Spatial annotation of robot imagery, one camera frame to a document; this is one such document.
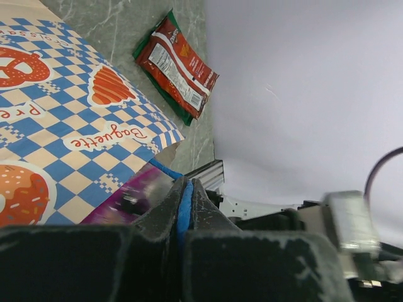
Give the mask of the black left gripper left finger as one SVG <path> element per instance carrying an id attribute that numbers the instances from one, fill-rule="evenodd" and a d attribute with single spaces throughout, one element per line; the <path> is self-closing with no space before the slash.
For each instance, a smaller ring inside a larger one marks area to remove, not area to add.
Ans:
<path id="1" fill-rule="evenodd" d="M 129 225 L 1 229 L 2 301 L 179 301 L 176 225 L 186 187 Z"/>

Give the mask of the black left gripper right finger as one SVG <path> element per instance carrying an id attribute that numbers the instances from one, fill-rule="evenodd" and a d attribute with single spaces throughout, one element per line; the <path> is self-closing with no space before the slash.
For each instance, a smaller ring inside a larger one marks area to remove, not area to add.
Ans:
<path id="1" fill-rule="evenodd" d="M 193 181 L 183 301 L 352 301 L 335 248 L 303 231 L 236 227 Z"/>

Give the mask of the purple snack pouch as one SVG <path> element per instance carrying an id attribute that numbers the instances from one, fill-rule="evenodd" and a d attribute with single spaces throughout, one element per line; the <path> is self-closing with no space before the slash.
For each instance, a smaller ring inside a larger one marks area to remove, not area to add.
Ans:
<path id="1" fill-rule="evenodd" d="M 130 224 L 157 206 L 172 185 L 171 177 L 153 165 L 146 164 L 81 223 Z"/>

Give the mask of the blue checkered paper bag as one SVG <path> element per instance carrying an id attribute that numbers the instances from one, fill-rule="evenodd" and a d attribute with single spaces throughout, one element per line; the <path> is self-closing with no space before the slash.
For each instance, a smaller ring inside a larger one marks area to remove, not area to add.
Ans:
<path id="1" fill-rule="evenodd" d="M 41 2 L 1 2 L 2 226 L 78 224 L 182 140 Z"/>

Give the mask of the red doritos bag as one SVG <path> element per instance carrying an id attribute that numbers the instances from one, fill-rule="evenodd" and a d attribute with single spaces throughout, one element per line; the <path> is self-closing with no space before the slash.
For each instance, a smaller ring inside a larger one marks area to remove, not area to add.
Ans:
<path id="1" fill-rule="evenodd" d="M 219 78 L 168 18 L 152 32 L 135 62 L 196 120 Z"/>

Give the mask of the green chips bag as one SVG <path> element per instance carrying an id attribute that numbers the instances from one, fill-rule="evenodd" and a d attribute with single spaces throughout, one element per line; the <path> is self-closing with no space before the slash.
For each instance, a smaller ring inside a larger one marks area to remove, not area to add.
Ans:
<path id="1" fill-rule="evenodd" d="M 168 18 L 171 20 L 171 22 L 174 24 L 175 27 L 181 31 L 178 22 L 174 16 L 173 9 L 171 9 L 165 17 L 162 18 L 158 23 L 156 23 L 138 42 L 136 47 L 134 48 L 132 52 L 132 57 L 134 60 L 137 60 L 137 58 L 140 56 L 140 53 L 145 49 L 145 46 L 148 44 L 150 40 L 150 36 L 154 30 L 158 28 L 158 26 L 162 23 L 162 21 Z M 177 116 L 181 118 L 183 123 L 186 126 L 190 126 L 191 122 L 193 121 L 192 115 L 189 114 L 185 109 L 183 109 L 175 100 L 174 98 L 167 92 L 165 91 L 158 83 L 157 81 L 152 77 L 152 75 L 147 72 L 143 67 L 141 67 L 142 71 L 145 73 L 147 78 L 150 80 L 152 85 L 157 89 L 158 93 L 162 96 L 162 98 L 168 103 L 168 105 L 171 107 L 171 109 L 176 113 Z"/>

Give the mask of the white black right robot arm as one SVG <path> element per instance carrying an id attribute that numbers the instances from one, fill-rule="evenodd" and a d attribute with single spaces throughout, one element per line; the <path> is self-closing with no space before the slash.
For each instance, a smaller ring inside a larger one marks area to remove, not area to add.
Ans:
<path id="1" fill-rule="evenodd" d="M 360 191 L 327 193 L 321 201 L 259 204 L 222 196 L 219 210 L 246 230 L 278 228 L 317 233 L 336 249 L 346 279 L 369 287 L 402 282 L 402 252 L 382 246 L 369 203 Z"/>

